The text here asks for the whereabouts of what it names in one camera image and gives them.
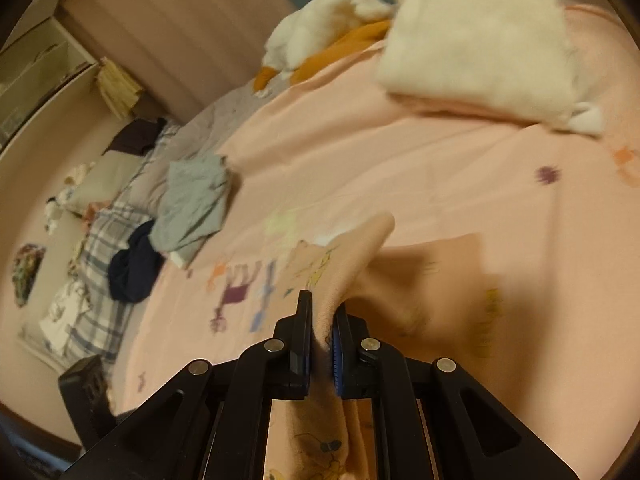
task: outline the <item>orange cloth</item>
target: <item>orange cloth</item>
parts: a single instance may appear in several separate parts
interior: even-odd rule
[[[91,224],[94,223],[95,214],[111,205],[111,200],[104,200],[103,202],[91,202],[87,205],[84,213],[82,214],[82,227],[84,232],[88,233],[91,228]]]
[[[267,88],[269,81],[276,77],[280,72],[270,66],[263,66],[254,79],[254,92]]]
[[[381,22],[367,23],[367,25],[350,30],[331,46],[314,56],[307,57],[304,63],[291,75],[289,82],[295,85],[306,81],[323,68],[331,65],[331,63],[369,48],[374,43],[384,39],[389,27],[391,27],[391,20],[383,20]]]

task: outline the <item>dark navy cloth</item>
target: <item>dark navy cloth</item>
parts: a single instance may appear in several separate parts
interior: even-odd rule
[[[139,303],[148,298],[164,258],[149,243],[155,220],[143,223],[129,237],[129,249],[118,251],[107,269],[109,292],[117,301]]]

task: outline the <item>dark brown cloth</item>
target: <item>dark brown cloth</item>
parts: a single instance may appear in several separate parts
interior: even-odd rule
[[[156,145],[156,140],[165,125],[166,120],[163,118],[158,118],[156,122],[135,119],[113,137],[111,144],[104,151],[115,150],[143,156]]]

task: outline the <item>plaid cloth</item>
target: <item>plaid cloth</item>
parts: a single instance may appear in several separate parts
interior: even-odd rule
[[[66,346],[65,357],[70,364],[100,355],[107,372],[116,361],[118,350],[129,323],[132,303],[111,299],[107,269],[115,253],[128,247],[127,240],[151,216],[126,203],[127,191],[133,181],[162,153],[181,126],[169,122],[147,154],[120,196],[96,213],[80,256],[79,275],[89,292],[90,310],[78,317]]]

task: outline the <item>white pillow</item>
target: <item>white pillow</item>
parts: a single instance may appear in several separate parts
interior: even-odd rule
[[[65,208],[82,215],[91,202],[114,200],[142,163],[141,156],[109,150],[76,187]]]
[[[601,133],[558,0],[399,1],[376,75],[387,91]]]

